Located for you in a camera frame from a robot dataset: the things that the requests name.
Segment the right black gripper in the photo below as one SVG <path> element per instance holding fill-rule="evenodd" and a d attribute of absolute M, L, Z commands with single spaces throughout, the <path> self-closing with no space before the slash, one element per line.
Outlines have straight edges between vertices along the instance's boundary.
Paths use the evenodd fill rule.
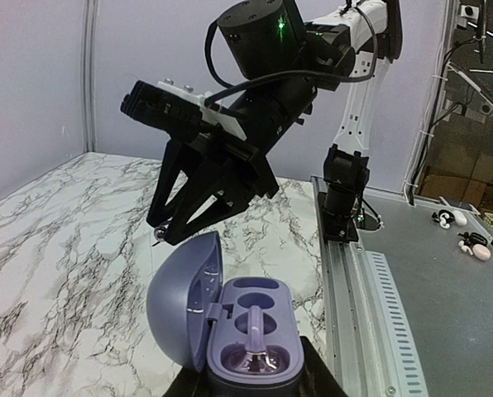
<path fill-rule="evenodd" d="M 317 87 L 305 77 L 248 86 L 230 108 L 219 101 L 206 106 L 210 92 L 195 95 L 165 86 L 180 104 L 201 113 L 197 132 L 208 135 L 167 142 L 146 221 L 150 226 L 166 221 L 169 244 L 245 211 L 250 194 L 271 198 L 277 192 L 266 155 L 293 124 L 302 122 L 302 114 L 312 112 Z M 195 150 L 232 160 L 202 160 Z"/>

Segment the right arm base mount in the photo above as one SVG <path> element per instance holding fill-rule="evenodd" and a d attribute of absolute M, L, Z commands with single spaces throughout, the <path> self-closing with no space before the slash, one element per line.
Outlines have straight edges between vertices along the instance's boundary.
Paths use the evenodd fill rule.
<path fill-rule="evenodd" d="M 367 213 L 362 209 L 357 215 L 349 217 L 335 216 L 325 209 L 327 194 L 317 195 L 319 230 L 321 238 L 326 242 L 359 242 L 359 232 L 378 232 L 384 227 L 381 215 Z"/>

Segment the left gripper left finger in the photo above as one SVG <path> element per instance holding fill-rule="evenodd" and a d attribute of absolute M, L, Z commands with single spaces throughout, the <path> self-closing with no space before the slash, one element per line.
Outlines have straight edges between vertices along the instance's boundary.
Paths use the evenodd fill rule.
<path fill-rule="evenodd" d="M 182 368 L 163 397 L 204 397 L 208 395 L 208 380 L 204 372 Z"/>

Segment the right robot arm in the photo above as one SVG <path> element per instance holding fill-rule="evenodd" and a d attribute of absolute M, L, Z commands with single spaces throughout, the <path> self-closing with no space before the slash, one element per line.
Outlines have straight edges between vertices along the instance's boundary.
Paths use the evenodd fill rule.
<path fill-rule="evenodd" d="M 242 1 L 209 26 L 206 52 L 216 33 L 242 83 L 195 94 L 171 82 L 138 82 L 122 102 L 126 115 L 170 138 L 146 218 L 156 240 L 178 244 L 243 213 L 255 197 L 274 196 L 268 153 L 312 112 L 319 90 L 340 84 L 351 89 L 324 163 L 326 213 L 339 240 L 355 240 L 353 218 L 370 174 L 372 104 L 402 47 L 399 3 L 349 1 L 307 22 L 293 1 Z"/>

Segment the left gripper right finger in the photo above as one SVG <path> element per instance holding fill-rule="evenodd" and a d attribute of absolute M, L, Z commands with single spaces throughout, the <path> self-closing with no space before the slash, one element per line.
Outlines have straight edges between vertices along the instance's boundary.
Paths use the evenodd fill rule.
<path fill-rule="evenodd" d="M 299 395 L 305 397 L 347 397 L 323 359 L 307 337 L 300 341 L 304 350 L 304 367 L 299 382 Z"/>

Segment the grey blue charging case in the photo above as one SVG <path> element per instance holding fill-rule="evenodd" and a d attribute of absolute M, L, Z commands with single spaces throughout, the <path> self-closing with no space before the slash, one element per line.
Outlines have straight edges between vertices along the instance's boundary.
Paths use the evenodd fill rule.
<path fill-rule="evenodd" d="M 263 311 L 264 340 L 285 360 L 275 375 L 227 370 L 223 358 L 247 340 L 251 306 Z M 182 243 L 153 276 L 146 316 L 158 347 L 175 363 L 204 372 L 212 396 L 296 396 L 304 367 L 292 294 L 266 277 L 223 279 L 220 236 L 207 232 Z"/>

